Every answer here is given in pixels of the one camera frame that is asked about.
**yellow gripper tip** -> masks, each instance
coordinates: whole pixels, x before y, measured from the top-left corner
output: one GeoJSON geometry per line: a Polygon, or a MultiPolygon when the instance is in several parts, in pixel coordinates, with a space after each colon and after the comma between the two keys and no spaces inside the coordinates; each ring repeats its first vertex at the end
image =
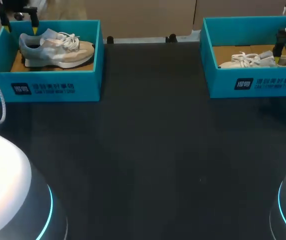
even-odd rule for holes
{"type": "Polygon", "coordinates": [[[278,64],[279,61],[280,61],[280,57],[279,57],[279,56],[275,56],[275,57],[274,57],[274,60],[275,60],[275,63],[278,64]]]}
{"type": "Polygon", "coordinates": [[[33,33],[34,33],[34,35],[36,35],[36,34],[37,34],[37,31],[38,31],[38,28],[35,27],[35,26],[33,26],[32,28],[33,28],[33,33]]]}
{"type": "Polygon", "coordinates": [[[3,26],[5,28],[5,30],[10,33],[10,29],[9,29],[9,26],[3,26]]]}

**black table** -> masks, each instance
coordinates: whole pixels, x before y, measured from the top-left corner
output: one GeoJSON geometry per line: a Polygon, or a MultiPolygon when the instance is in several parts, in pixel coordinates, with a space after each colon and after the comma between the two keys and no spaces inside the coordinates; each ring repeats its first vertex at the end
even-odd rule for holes
{"type": "Polygon", "coordinates": [[[72,240],[272,239],[286,97],[210,99],[198,43],[106,45],[100,102],[7,109],[72,240]]]}

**shoe sole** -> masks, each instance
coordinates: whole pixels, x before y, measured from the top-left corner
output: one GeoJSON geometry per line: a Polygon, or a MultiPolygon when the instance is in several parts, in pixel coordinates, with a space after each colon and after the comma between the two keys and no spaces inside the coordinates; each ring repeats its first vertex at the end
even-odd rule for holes
{"type": "Polygon", "coordinates": [[[54,60],[37,60],[37,59],[25,59],[25,67],[27,68],[40,68],[46,66],[58,66],[62,69],[71,69],[75,68],[79,65],[84,64],[85,62],[89,61],[93,55],[84,58],[80,61],[75,62],[61,62],[61,61],[54,61],[54,60]]]}

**blue box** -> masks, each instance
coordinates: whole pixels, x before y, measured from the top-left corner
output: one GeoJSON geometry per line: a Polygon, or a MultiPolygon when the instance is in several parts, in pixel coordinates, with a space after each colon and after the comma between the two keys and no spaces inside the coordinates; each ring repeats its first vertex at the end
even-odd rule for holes
{"type": "Polygon", "coordinates": [[[10,72],[19,49],[20,34],[34,35],[30,21],[13,21],[10,25],[11,33],[3,27],[0,30],[0,89],[6,102],[100,100],[104,44],[99,20],[40,21],[37,31],[40,35],[49,28],[75,34],[81,41],[95,44],[93,70],[10,72]],[[24,94],[15,88],[23,89],[24,94]]]}
{"type": "Polygon", "coordinates": [[[210,97],[286,96],[286,67],[218,68],[213,51],[214,46],[275,45],[280,28],[286,28],[286,16],[204,18],[200,53],[210,97]]]}

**white sneaker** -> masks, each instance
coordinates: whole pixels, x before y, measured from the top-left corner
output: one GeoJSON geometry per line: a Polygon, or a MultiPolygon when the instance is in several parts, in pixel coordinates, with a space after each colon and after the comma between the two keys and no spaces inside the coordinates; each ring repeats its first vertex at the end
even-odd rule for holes
{"type": "Polygon", "coordinates": [[[78,36],[47,29],[40,36],[19,36],[19,49],[26,67],[58,66],[74,68],[87,62],[94,54],[91,42],[79,41],[78,36]]]}
{"type": "Polygon", "coordinates": [[[255,68],[255,67],[286,67],[286,55],[280,57],[276,64],[271,51],[266,51],[260,55],[251,53],[232,55],[231,61],[224,62],[220,65],[221,68],[255,68]]]}

